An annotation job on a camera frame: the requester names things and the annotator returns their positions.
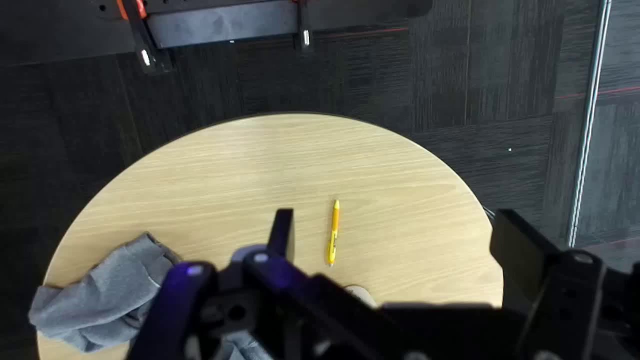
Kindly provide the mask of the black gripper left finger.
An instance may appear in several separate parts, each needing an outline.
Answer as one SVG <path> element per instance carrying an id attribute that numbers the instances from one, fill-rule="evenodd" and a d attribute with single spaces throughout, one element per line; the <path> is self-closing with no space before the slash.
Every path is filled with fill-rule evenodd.
<path id="1" fill-rule="evenodd" d="M 198 335 L 198 312 L 213 287 L 211 265 L 176 265 L 166 274 L 125 360 L 203 360 L 209 350 Z"/>

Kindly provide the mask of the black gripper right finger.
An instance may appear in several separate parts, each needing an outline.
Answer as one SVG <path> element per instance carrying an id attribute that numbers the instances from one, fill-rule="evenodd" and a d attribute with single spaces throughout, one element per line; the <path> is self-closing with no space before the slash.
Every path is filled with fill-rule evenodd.
<path id="1" fill-rule="evenodd" d="M 518 360 L 587 360 L 601 305 L 603 265 L 560 251 L 514 211 L 498 211 L 489 253 L 504 284 L 532 303 L 515 342 Z"/>

